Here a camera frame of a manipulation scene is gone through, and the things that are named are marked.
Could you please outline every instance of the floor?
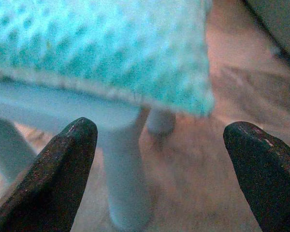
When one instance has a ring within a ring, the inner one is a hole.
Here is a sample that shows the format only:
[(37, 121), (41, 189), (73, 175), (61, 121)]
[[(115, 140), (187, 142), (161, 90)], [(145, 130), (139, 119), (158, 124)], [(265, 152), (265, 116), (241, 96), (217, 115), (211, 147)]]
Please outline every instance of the floor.
[[(238, 0), (214, 0), (207, 41), (216, 108), (209, 118), (176, 115), (174, 132), (144, 129), (140, 147), (154, 217), (146, 232), (260, 232), (224, 147), (234, 121), (252, 122), (290, 145), (290, 66)], [(37, 151), (52, 135), (16, 126)], [(116, 232), (98, 148), (73, 232)], [(0, 176), (0, 189), (5, 183)]]

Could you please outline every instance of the textured fabric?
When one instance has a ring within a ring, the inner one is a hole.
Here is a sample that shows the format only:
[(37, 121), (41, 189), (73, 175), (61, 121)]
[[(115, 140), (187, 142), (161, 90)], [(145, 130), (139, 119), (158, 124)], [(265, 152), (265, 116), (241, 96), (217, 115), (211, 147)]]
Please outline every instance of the textured fabric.
[(0, 0), (0, 76), (208, 115), (206, 0)]

